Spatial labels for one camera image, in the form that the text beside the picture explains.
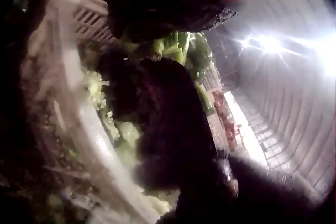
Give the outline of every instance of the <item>ridged plastic surface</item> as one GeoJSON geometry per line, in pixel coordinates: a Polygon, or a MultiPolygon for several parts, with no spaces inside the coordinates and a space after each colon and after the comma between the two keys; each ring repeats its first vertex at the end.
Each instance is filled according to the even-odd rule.
{"type": "Polygon", "coordinates": [[[252,0],[207,34],[222,80],[231,84],[269,168],[298,172],[320,196],[335,183],[336,82],[314,51],[291,38],[316,40],[333,32],[335,18],[324,0],[252,0]],[[234,40],[252,31],[279,38],[301,56],[253,48],[240,53],[234,40]]]}

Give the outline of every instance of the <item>green pepper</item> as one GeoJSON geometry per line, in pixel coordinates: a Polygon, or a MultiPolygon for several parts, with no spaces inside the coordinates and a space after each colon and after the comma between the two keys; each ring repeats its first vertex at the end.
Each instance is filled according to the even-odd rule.
{"type": "Polygon", "coordinates": [[[198,32],[191,35],[187,57],[199,69],[205,70],[209,67],[212,54],[204,34],[198,32]]]}
{"type": "Polygon", "coordinates": [[[201,88],[200,84],[197,81],[194,81],[198,97],[202,103],[203,110],[206,116],[211,116],[215,113],[215,109],[213,108],[212,104],[210,103],[206,93],[201,88]]]}

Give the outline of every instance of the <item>white plastic basket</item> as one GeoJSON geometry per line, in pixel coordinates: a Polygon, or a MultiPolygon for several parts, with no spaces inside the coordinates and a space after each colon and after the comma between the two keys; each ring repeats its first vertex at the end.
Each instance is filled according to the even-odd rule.
{"type": "Polygon", "coordinates": [[[100,42],[102,49],[114,38],[106,25],[103,0],[50,0],[46,16],[31,36],[28,52],[45,69],[37,99],[52,90],[59,104],[63,130],[71,135],[102,200],[114,209],[127,209],[139,222],[155,223],[158,214],[132,182],[85,92],[76,43],[100,42]]]}

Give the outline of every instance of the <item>plastic basket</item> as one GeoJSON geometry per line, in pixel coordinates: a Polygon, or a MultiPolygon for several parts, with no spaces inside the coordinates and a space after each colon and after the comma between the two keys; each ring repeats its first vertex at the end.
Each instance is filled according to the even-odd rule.
{"type": "Polygon", "coordinates": [[[77,42],[98,41],[103,50],[114,42],[106,25],[107,4],[103,0],[50,0],[46,16],[31,36],[28,52],[43,66],[43,85],[36,95],[50,90],[59,104],[60,124],[72,138],[81,158],[99,188],[102,200],[155,223],[158,214],[132,182],[85,92],[77,42]]]}

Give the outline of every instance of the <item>bright light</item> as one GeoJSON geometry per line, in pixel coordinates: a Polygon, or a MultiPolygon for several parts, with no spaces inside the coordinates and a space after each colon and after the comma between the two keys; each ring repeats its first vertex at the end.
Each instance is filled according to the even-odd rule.
{"type": "Polygon", "coordinates": [[[323,62],[326,73],[336,76],[336,33],[316,41],[313,46],[323,62]]]}
{"type": "Polygon", "coordinates": [[[282,51],[281,43],[278,39],[274,37],[264,37],[260,36],[258,41],[261,43],[261,45],[264,47],[264,51],[268,53],[277,53],[282,51]]]}
{"type": "Polygon", "coordinates": [[[250,38],[248,37],[247,39],[243,40],[241,44],[243,48],[248,47],[250,45],[250,38]]]}

